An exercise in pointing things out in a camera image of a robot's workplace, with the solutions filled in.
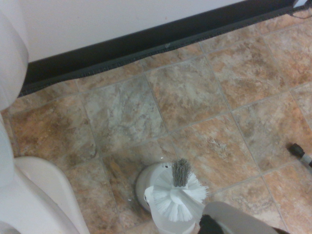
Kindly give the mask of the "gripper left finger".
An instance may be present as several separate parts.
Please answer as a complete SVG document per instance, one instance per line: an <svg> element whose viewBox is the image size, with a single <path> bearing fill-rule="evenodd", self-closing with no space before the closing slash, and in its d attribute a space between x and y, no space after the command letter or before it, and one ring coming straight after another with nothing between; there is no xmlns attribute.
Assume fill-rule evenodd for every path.
<svg viewBox="0 0 312 234"><path fill-rule="evenodd" d="M214 221L209 215L205 214L202 216L199 222L200 229L198 234L220 234L221 227Z"/></svg>

